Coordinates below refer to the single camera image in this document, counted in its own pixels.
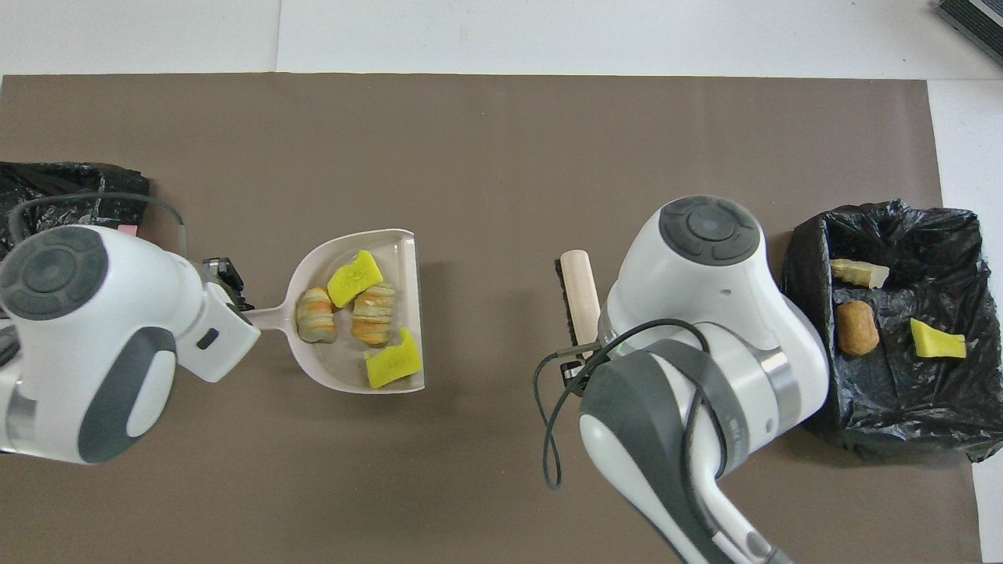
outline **yellow object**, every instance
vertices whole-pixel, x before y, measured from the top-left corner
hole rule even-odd
[[[376,389],[421,369],[421,353],[406,327],[400,328],[401,343],[376,354],[363,353],[369,387]]]
[[[965,348],[965,335],[938,331],[917,319],[910,319],[909,325],[913,330],[913,340],[916,341],[916,354],[924,358],[940,356],[964,358],[968,352]]]
[[[334,305],[345,307],[366,288],[382,281],[383,274],[372,254],[359,251],[354,261],[334,271],[334,276],[327,282],[327,293]]]

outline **food item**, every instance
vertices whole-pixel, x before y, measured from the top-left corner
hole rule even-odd
[[[952,335],[938,331],[918,319],[910,319],[909,326],[913,330],[913,340],[916,341],[916,354],[924,358],[951,356],[965,358],[968,353],[965,347],[965,335]]]
[[[847,354],[863,356],[874,350],[881,339],[871,306],[860,300],[840,304],[835,308],[835,336],[840,350]]]
[[[401,344],[376,354],[364,352],[369,387],[376,389],[421,369],[421,352],[406,327],[400,328]]]
[[[887,266],[849,259],[832,259],[829,261],[829,265],[832,267],[832,276],[858,286],[881,288],[888,280],[889,269]]]
[[[369,346],[385,345],[390,338],[395,295],[389,282],[380,282],[359,294],[352,309],[352,336]]]
[[[324,288],[310,288],[296,302],[296,331],[306,342],[334,342],[334,310]]]
[[[327,293],[338,307],[345,307],[363,290],[383,281],[383,274],[376,266],[369,251],[359,251],[355,260],[340,267],[327,283]]]

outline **croissant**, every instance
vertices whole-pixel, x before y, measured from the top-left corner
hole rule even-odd
[[[380,282],[359,294],[352,310],[352,336],[369,346],[384,346],[390,338],[396,293],[393,284]]]
[[[296,330],[306,342],[334,342],[334,304],[324,288],[311,288],[296,302]]]

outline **gray joint cap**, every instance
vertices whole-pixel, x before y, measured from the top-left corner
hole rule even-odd
[[[75,311],[97,293],[108,271],[101,236],[66,226],[29,237],[0,265],[0,301],[34,321]]]
[[[658,228],[673,251],[708,266],[740,263],[759,246],[759,228],[752,214],[711,196],[691,196],[668,204],[662,208]]]

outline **white dustpan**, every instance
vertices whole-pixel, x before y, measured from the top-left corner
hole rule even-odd
[[[422,389],[423,369],[379,389],[369,387],[363,352],[377,353],[379,349],[370,348],[351,335],[352,313],[347,308],[335,313],[338,337],[333,343],[307,343],[296,333],[296,300],[309,288],[326,286],[334,271],[351,262],[363,249],[372,253],[383,278],[397,289],[390,344],[399,344],[398,329],[407,327],[422,351],[414,234],[402,229],[354,233],[324,243],[310,251],[296,267],[282,305],[247,311],[245,315],[259,329],[286,333],[296,362],[307,375],[327,387],[352,393],[406,393]]]

